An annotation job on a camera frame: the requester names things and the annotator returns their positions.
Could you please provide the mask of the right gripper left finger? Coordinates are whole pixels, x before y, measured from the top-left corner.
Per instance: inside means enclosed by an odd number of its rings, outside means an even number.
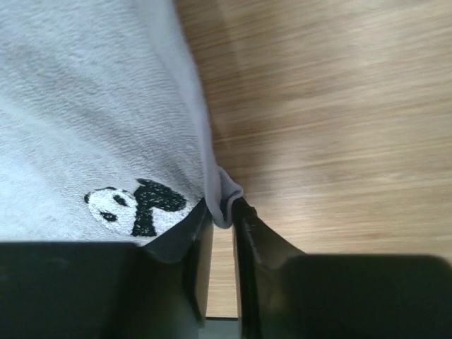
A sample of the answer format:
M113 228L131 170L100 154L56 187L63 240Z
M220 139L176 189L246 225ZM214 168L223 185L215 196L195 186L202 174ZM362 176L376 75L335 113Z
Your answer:
M1 337L197 338L212 244L204 201L145 246L4 242Z

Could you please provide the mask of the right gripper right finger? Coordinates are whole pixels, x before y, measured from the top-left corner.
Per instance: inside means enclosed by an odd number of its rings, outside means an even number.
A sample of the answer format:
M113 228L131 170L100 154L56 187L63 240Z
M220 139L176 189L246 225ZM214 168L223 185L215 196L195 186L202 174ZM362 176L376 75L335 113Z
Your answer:
M451 265L431 255L307 254L232 205L243 338L450 338Z

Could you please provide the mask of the grey cloth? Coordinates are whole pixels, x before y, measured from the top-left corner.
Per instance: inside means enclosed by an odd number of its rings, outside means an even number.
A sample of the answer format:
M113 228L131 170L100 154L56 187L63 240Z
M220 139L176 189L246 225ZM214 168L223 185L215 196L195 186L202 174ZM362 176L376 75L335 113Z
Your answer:
M232 224L173 1L1 2L1 239L147 244Z

